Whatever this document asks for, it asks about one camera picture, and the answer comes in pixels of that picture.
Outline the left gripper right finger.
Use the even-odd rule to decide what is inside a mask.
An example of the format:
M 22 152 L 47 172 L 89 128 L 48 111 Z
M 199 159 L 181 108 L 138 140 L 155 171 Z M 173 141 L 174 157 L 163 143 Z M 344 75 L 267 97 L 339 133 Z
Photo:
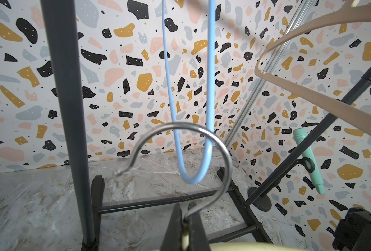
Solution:
M 210 245 L 199 213 L 195 213 L 188 220 L 189 251 L 210 251 Z

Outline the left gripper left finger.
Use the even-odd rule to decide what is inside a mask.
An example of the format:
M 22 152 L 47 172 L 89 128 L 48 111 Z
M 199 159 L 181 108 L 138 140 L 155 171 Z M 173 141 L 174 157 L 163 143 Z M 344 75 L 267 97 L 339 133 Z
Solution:
M 179 203 L 174 205 L 160 251 L 182 251 L 183 218 Z

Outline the beige plastic hanger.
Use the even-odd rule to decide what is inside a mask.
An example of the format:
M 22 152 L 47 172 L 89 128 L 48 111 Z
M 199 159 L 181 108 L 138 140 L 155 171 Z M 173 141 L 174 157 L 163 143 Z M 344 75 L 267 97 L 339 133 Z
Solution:
M 304 119 L 334 115 L 345 143 L 371 144 L 371 84 L 354 101 L 371 69 L 371 1 L 316 1 L 307 22 L 271 39 L 254 74 L 309 110 Z

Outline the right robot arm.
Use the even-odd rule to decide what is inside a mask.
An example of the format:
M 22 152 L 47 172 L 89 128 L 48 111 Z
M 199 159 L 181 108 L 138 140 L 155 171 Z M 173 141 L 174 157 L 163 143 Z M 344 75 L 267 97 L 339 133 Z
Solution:
M 371 251 L 371 213 L 363 208 L 350 208 L 334 232 L 333 248 Z

